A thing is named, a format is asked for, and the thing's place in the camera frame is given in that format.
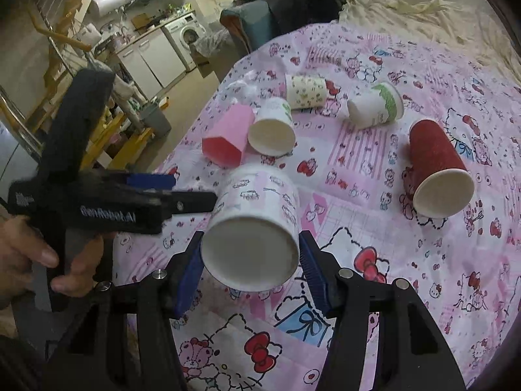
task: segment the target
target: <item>beige blanket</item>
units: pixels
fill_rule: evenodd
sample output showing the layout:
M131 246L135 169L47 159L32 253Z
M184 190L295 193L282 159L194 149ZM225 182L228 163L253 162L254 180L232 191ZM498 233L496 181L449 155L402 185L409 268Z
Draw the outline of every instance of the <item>beige blanket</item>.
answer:
M521 83L521 59L505 29L475 8L444 0L416 5L396 0L347 0L340 22L447 45Z

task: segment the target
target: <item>kitchen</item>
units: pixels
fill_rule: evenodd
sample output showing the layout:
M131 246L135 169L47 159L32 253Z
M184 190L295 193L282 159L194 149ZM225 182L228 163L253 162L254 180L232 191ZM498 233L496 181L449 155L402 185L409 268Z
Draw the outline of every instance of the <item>kitchen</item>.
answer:
M77 37L145 99L162 98L195 69L189 45L231 1L92 0Z

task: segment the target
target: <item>metal screw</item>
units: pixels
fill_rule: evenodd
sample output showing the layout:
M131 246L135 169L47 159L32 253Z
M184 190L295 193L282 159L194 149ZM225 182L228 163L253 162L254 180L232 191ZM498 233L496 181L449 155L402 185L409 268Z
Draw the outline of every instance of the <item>metal screw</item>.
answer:
M163 279L166 276L166 270L158 269L152 272L152 277L154 279Z
M353 277L353 271L348 268L342 268L338 271L338 275L342 278L349 279Z
M407 289L409 288L409 282L403 278L399 278L396 280L396 286L400 289Z
M112 286L112 282L103 281L103 282L98 282L95 289L96 289L96 291L106 291L111 286Z

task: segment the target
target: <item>pink hello kitty tablecloth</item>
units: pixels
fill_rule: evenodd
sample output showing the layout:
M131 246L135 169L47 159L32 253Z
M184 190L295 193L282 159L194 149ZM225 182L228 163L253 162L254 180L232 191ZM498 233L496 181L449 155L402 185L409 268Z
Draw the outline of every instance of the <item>pink hello kitty tablecloth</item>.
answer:
M327 80L325 108L293 112L297 142L280 158L247 155L282 169L298 186L299 221L324 251L367 279L407 278L443 331L466 384L504 340L521 297L521 88L463 54L356 30L309 25L239 61L158 172L180 189L218 189L226 171L201 153L201 137L233 103L258 108L278 95L285 73ZM404 117L356 131L346 101L373 83L395 85ZM412 206L408 129L437 119L475 180L470 204L449 219ZM176 216L161 237L120 234L116 284L139 281L184 251L209 215ZM378 315L369 317L361 389L372 387ZM171 321L183 371L196 390L316 387L334 322L314 306L299 268L275 289L229 289L207 272L192 308Z

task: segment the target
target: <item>water heater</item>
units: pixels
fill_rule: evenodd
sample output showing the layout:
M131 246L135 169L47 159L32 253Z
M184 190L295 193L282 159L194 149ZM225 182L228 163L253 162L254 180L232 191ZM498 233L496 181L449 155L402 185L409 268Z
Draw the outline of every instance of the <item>water heater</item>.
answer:
M92 14L94 16L101 18L108 12L124 6L131 1L132 0L92 0L90 9L92 10Z

